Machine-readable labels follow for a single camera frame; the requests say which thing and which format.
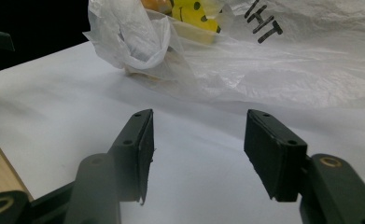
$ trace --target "plastic bag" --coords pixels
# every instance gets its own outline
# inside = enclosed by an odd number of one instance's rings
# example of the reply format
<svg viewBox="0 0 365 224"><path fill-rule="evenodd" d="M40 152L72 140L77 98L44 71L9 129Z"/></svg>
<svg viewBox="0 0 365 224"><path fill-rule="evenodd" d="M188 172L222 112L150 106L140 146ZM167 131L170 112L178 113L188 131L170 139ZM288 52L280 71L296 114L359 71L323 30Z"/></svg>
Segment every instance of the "plastic bag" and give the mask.
<svg viewBox="0 0 365 224"><path fill-rule="evenodd" d="M85 35L101 58L176 98L365 107L365 0L200 3L219 34L139 0L91 0Z"/></svg>

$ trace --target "orange object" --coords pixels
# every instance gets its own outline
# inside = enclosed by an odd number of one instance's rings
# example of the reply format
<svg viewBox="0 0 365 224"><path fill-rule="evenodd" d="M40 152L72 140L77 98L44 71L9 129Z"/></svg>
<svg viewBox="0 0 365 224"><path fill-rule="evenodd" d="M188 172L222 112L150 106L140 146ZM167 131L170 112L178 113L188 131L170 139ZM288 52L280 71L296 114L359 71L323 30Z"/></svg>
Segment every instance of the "orange object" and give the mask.
<svg viewBox="0 0 365 224"><path fill-rule="evenodd" d="M158 11L160 13L171 13L172 5L170 0L141 0L144 8Z"/></svg>

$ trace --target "white paper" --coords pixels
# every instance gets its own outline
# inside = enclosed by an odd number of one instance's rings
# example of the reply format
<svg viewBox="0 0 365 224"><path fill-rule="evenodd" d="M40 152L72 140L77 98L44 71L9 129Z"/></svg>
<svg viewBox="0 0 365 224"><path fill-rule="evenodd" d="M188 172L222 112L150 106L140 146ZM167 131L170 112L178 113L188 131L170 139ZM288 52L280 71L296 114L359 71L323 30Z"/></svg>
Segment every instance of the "white paper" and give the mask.
<svg viewBox="0 0 365 224"><path fill-rule="evenodd" d="M299 202L271 201L244 152L249 108L286 124L309 155L345 159L365 180L363 109L179 101L99 59L90 43L0 72L0 148L38 198L73 181L82 159L107 152L147 108L157 149L147 202L123 203L123 224L302 223Z"/></svg>

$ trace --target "yellow object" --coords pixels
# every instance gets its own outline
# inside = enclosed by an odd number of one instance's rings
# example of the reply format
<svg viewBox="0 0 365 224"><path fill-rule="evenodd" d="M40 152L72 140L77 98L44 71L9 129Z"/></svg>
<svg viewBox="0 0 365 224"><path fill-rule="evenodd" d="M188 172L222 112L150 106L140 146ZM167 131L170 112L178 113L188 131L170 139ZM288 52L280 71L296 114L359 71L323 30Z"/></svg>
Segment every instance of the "yellow object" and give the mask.
<svg viewBox="0 0 365 224"><path fill-rule="evenodd" d="M220 27L215 20L207 19L200 0L174 0L173 18L183 21L201 29L220 32Z"/></svg>

